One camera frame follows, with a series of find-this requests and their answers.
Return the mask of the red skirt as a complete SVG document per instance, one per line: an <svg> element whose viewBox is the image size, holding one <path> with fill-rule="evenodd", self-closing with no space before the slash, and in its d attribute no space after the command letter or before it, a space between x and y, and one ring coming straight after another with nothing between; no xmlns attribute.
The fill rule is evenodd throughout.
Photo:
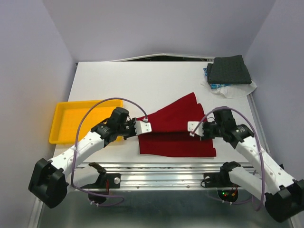
<svg viewBox="0 0 304 228"><path fill-rule="evenodd" d="M172 104L148 115L152 132L138 136L141 155L166 157L208 158L217 155L211 139L191 137L189 121L200 121L204 116L203 107L190 93Z"/></svg>

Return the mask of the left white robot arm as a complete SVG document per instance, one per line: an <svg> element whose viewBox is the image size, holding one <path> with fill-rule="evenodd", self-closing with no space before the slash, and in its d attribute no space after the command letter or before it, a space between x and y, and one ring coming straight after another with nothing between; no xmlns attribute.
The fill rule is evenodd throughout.
<svg viewBox="0 0 304 228"><path fill-rule="evenodd" d="M75 145L49 160L38 160L34 166L28 190L50 209L58 206L68 193L68 187L76 185L67 182L76 166L95 152L114 142L117 137L129 138L138 133L136 118L128 120L129 112L121 107L115 108L111 116L102 120Z"/></svg>

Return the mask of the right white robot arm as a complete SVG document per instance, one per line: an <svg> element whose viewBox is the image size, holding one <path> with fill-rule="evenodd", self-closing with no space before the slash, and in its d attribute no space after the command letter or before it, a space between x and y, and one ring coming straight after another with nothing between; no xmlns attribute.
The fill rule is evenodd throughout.
<svg viewBox="0 0 304 228"><path fill-rule="evenodd" d="M261 147L253 125L236 124L230 107L217 107L211 111L214 121L204 116L195 126L189 125L192 136L202 140L222 138L240 153L258 173L249 173L238 162L226 162L216 173L204 174L204 188L227 188L240 186L252 196L260 199L259 208L264 206L277 222L283 222L304 210L304 181L296 180L278 165Z"/></svg>

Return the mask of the dark grey dotted skirt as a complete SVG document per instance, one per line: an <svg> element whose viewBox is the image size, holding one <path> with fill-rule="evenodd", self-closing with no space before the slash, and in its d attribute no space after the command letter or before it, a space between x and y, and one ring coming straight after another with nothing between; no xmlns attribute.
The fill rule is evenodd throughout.
<svg viewBox="0 0 304 228"><path fill-rule="evenodd" d="M242 55L216 57L207 65L207 82L209 84L249 85L250 73Z"/></svg>

